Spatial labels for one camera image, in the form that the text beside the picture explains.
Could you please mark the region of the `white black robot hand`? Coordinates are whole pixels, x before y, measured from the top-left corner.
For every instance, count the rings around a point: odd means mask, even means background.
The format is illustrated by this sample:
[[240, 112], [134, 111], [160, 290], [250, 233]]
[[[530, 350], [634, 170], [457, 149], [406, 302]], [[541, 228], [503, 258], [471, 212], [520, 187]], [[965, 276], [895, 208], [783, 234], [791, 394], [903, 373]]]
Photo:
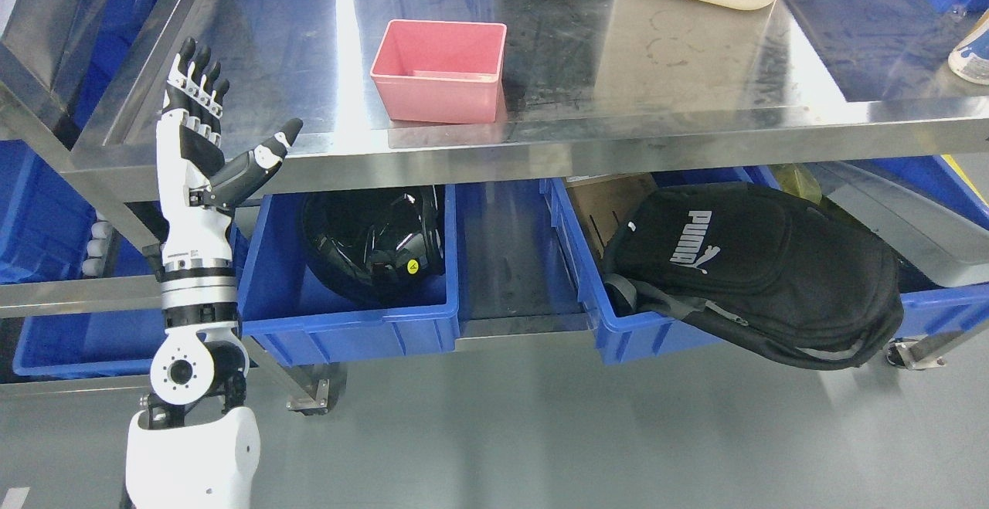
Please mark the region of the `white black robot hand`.
[[161, 213], [168, 224], [158, 247], [158, 280], [231, 274], [227, 230], [238, 206], [284, 163], [304, 123], [286, 121], [268, 139], [232, 160], [220, 147], [229, 81], [211, 49], [188, 37], [169, 63], [155, 127]]

